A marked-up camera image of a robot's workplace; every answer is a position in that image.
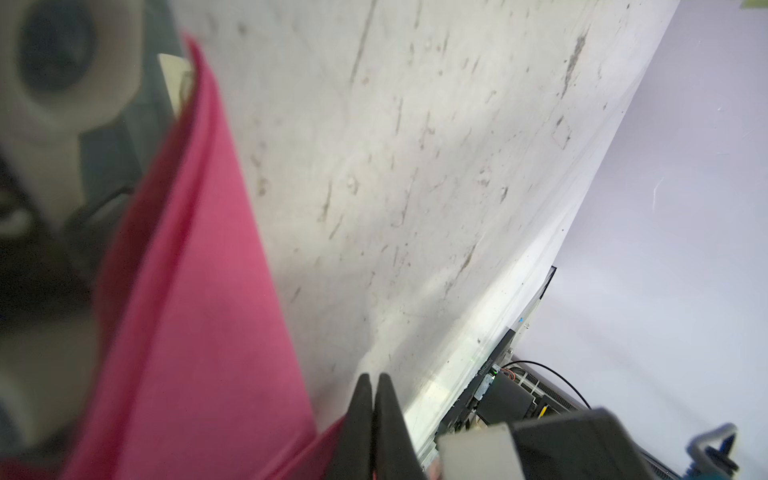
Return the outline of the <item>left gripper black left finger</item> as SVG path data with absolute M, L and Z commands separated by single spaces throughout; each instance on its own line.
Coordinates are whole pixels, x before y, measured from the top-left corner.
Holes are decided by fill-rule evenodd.
M 370 375 L 364 373 L 355 385 L 325 479 L 373 478 L 373 414 L 373 388 Z

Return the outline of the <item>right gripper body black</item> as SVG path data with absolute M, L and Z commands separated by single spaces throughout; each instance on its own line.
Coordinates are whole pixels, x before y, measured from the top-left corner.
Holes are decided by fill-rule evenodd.
M 133 194 L 124 184 L 51 230 L 1 168 L 1 453 L 55 449 L 84 408 L 97 363 L 91 285 Z

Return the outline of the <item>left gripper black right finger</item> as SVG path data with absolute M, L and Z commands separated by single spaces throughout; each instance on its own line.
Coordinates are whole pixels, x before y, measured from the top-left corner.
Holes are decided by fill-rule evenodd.
M 373 466 L 378 480 L 424 480 L 391 376 L 381 373 L 373 412 Z

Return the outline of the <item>pink paper napkin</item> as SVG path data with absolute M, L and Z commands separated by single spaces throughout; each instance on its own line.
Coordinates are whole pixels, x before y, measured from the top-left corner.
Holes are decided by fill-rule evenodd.
M 189 43 L 191 98 L 103 260 L 101 364 L 62 468 L 5 479 L 320 479 L 319 433 L 218 84 Z

